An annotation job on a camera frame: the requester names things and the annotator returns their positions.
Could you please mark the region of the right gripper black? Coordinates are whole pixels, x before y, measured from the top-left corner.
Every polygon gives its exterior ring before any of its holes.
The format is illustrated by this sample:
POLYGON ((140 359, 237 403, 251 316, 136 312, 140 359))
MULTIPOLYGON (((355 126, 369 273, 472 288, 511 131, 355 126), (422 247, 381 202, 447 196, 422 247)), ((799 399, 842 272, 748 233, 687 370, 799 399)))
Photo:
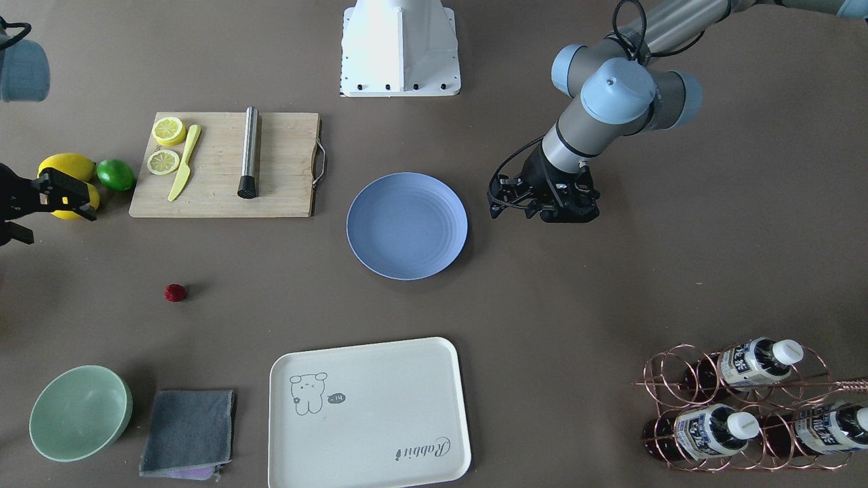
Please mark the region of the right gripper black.
POLYGON ((18 176, 1 164, 1 246, 10 241, 34 243, 33 232, 13 220, 37 212, 69 212, 93 222, 97 220, 98 192, 58 169, 41 170, 37 179, 18 176))

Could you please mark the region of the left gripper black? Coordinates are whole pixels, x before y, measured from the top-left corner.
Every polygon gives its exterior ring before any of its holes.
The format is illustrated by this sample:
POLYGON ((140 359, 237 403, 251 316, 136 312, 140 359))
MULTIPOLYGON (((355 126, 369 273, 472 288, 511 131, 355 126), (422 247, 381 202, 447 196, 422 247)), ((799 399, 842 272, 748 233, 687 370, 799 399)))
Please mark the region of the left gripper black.
POLYGON ((527 219, 539 214, 546 223, 587 223, 599 216, 598 199, 589 166, 579 167, 576 173, 556 169, 538 143, 519 178, 491 178, 488 208, 491 219, 511 208, 523 212, 527 219))

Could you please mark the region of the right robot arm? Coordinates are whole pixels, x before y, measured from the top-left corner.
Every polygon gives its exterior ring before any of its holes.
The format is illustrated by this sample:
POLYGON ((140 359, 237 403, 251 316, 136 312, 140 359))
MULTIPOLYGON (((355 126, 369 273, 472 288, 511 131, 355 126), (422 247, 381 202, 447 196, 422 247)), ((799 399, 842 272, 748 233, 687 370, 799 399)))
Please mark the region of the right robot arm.
MULTIPOLYGON (((28 40, 28 22, 1 20, 1 96, 4 102, 40 102, 50 90, 50 68, 39 43, 28 40)), ((33 213, 71 211, 85 220, 96 220, 95 207, 85 182, 59 169, 44 169, 35 179, 1 166, 1 244, 34 242, 33 232, 16 223, 33 213)))

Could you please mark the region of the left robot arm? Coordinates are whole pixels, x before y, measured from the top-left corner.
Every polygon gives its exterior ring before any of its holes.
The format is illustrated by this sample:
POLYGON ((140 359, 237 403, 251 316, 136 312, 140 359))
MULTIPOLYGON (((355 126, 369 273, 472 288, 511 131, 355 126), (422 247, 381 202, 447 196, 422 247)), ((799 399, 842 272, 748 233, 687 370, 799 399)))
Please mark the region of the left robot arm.
POLYGON ((545 136, 527 143, 529 157, 516 176, 497 169, 487 189, 492 218, 514 208, 548 223, 587 223, 599 215, 590 161, 621 136, 673 129, 696 117, 703 89, 688 73, 656 72, 649 64, 694 46, 710 26, 754 6, 753 1, 663 1, 651 9, 633 3, 638 17, 618 24, 592 46, 572 44, 556 56, 551 79, 570 96, 545 136))

